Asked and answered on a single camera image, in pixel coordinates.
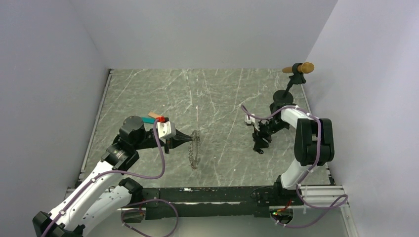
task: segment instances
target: purple cable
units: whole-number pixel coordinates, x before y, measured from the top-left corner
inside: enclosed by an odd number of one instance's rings
[[[173,211],[174,211],[174,214],[176,215],[176,223],[174,224],[174,228],[167,234],[167,235],[165,235],[165,236],[163,236],[163,237],[168,237],[168,236],[170,236],[171,234],[173,234],[173,232],[176,230],[176,228],[177,228],[177,224],[178,224],[178,222],[179,222],[179,214],[177,213],[177,210],[176,210],[176,208],[173,206],[173,204],[171,204],[170,202],[168,202],[168,201],[166,201],[166,200],[163,200],[163,199],[151,199],[151,200],[146,200],[146,201],[141,201],[141,202],[137,202],[137,203],[133,203],[133,204],[130,204],[130,205],[127,205],[126,207],[129,207],[129,206],[135,206],[135,205],[141,205],[141,204],[143,204],[143,203],[148,203],[148,202],[152,202],[152,201],[161,201],[161,202],[164,202],[164,203],[166,203],[167,205],[169,205],[172,209],[173,209]],[[133,230],[133,231],[135,231],[135,232],[137,232],[137,233],[139,233],[140,235],[142,235],[142,236],[145,236],[145,237],[152,237],[152,236],[149,236],[149,235],[147,235],[147,234],[145,234],[145,233],[143,233],[143,232],[141,232],[141,231],[139,231],[139,230],[137,230],[136,228],[134,228],[134,227],[132,227],[132,226],[130,226],[130,225],[128,225],[127,223],[125,223],[124,222],[124,216],[125,216],[125,214],[127,214],[127,213],[130,213],[130,212],[143,212],[143,211],[141,211],[141,210],[135,210],[135,209],[130,209],[130,210],[127,210],[127,211],[124,211],[123,213],[122,213],[122,215],[121,215],[121,221],[122,221],[122,223],[124,224],[124,226],[126,226],[126,227],[128,227],[128,228],[130,228],[131,230]]]
[[[341,199],[343,197],[343,195],[342,196],[340,196],[340,197],[338,197],[335,201],[333,201],[332,202],[332,204],[330,205],[330,207],[332,207],[332,206],[334,206],[335,204],[336,204],[336,202],[339,200],[339,199]],[[271,218],[275,221],[275,223],[276,224],[280,224],[281,226],[283,226],[283,227],[286,227],[286,228],[291,228],[291,229],[302,229],[302,228],[306,228],[306,227],[309,227],[309,226],[312,226],[312,225],[314,225],[314,224],[316,224],[318,221],[320,221],[320,219],[322,219],[325,215],[326,215],[326,213],[328,213],[329,211],[330,211],[331,209],[329,209],[329,210],[326,210],[326,211],[324,211],[322,214],[320,214],[316,219],[314,219],[314,221],[312,221],[312,222],[310,222],[310,223],[308,223],[308,224],[305,224],[305,225],[301,225],[301,226],[289,226],[289,225],[287,225],[287,224],[282,224],[281,222],[277,222],[277,220],[275,220],[275,218],[273,218],[273,216],[271,215]]]
[[[315,120],[316,121],[316,123],[317,123],[317,151],[316,151],[316,159],[314,160],[314,163],[307,169],[307,171],[305,171],[305,173],[302,175],[302,177],[297,181],[297,185],[296,185],[296,190],[298,190],[299,189],[299,185],[301,184],[301,182],[305,179],[305,177],[307,177],[307,175],[308,175],[308,173],[314,168],[314,167],[316,167],[316,165],[317,165],[317,163],[319,162],[319,160],[320,160],[320,148],[321,148],[321,137],[322,137],[322,123],[320,122],[320,119],[318,118],[318,117],[315,117],[315,116],[313,116],[313,115],[311,115],[308,111],[306,111],[306,110],[304,110],[304,109],[302,109],[302,108],[300,108],[300,107],[298,107],[298,106],[291,106],[291,105],[287,105],[287,106],[283,106],[283,107],[281,107],[280,109],[278,109],[277,111],[275,111],[273,114],[271,114],[271,115],[269,115],[269,116],[267,116],[267,117],[265,117],[265,118],[262,118],[262,117],[258,117],[258,116],[254,116],[254,115],[252,115],[247,109],[246,109],[246,107],[244,106],[244,105],[241,105],[241,107],[242,107],[242,110],[247,114],[247,116],[248,117],[252,117],[252,118],[255,118],[255,119],[258,119],[258,120],[268,120],[268,119],[270,119],[270,118],[272,118],[272,117],[274,117],[277,113],[279,113],[280,111],[282,111],[282,110],[285,110],[285,109],[296,109],[296,110],[298,110],[298,111],[301,111],[301,112],[303,112],[303,113],[305,113],[309,118],[311,118],[311,119],[313,119],[313,120]],[[337,197],[336,198],[336,200],[332,203],[332,205],[331,206],[329,206],[329,207],[320,207],[320,206],[313,206],[313,205],[311,205],[311,204],[309,204],[309,203],[307,203],[305,200],[304,200],[304,198],[301,196],[301,194],[299,193],[299,192],[297,192],[297,195],[298,195],[298,197],[301,199],[301,201],[305,204],[305,205],[307,205],[307,206],[309,206],[309,207],[311,207],[311,208],[314,208],[314,209],[321,209],[321,210],[331,210],[331,209],[335,209],[335,208],[338,208],[338,207],[340,207],[340,206],[342,206],[342,205],[344,205],[347,201],[348,201],[348,195],[346,195],[346,194],[343,194],[343,195],[340,195],[339,197]],[[339,200],[339,199],[341,199],[341,198],[345,198],[342,202],[340,202],[339,204],[337,204],[337,205],[335,205],[336,204],[336,202]]]
[[[143,178],[143,179],[158,179],[160,177],[163,176],[163,174],[165,173],[165,169],[166,169],[166,163],[165,163],[165,155],[163,153],[162,150],[162,146],[160,145],[160,141],[159,141],[159,135],[157,133],[157,120],[154,121],[153,123],[153,134],[154,134],[154,138],[156,139],[156,143],[157,143],[157,148],[159,149],[159,153],[160,153],[160,157],[162,159],[162,172],[157,175],[157,176],[146,176],[146,175],[140,175],[140,174],[135,174],[135,173],[131,173],[128,171],[121,171],[121,170],[110,170],[110,171],[106,171],[103,173],[100,173],[98,175],[96,175],[94,177],[95,180],[97,180],[98,178],[107,175],[107,174],[112,174],[112,173],[120,173],[120,174],[127,174],[127,175],[132,175],[135,177],[139,177],[139,178]],[[70,206],[77,200],[78,197],[80,197],[80,195],[92,184],[92,180],[90,179],[78,192],[77,194],[74,195],[74,197],[67,203],[67,205],[65,205],[65,207],[63,208],[63,211],[67,211],[68,208],[70,208]],[[46,234],[49,232],[49,230],[51,229],[52,225],[54,225],[54,223],[56,223],[58,221],[58,219],[60,219],[60,217],[62,217],[61,213],[58,213],[57,216],[54,218],[54,220],[52,220],[52,222],[46,227],[45,231],[42,233],[41,237],[46,237]]]

